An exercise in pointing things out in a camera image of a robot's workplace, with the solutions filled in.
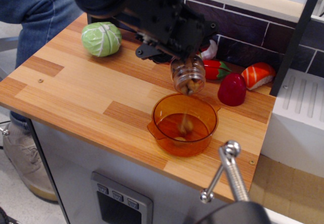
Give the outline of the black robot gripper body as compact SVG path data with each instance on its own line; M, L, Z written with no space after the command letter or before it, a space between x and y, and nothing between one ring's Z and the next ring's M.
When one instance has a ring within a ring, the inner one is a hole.
M121 22L142 42L137 57L156 63L186 60L218 33L217 22L206 20L182 0L127 0Z

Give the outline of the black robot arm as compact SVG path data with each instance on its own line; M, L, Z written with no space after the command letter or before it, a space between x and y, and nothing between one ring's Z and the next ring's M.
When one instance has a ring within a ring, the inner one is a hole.
M218 24L208 21L182 0L75 0L87 14L113 18L136 32L142 42L137 57L156 63L194 56L213 35Z

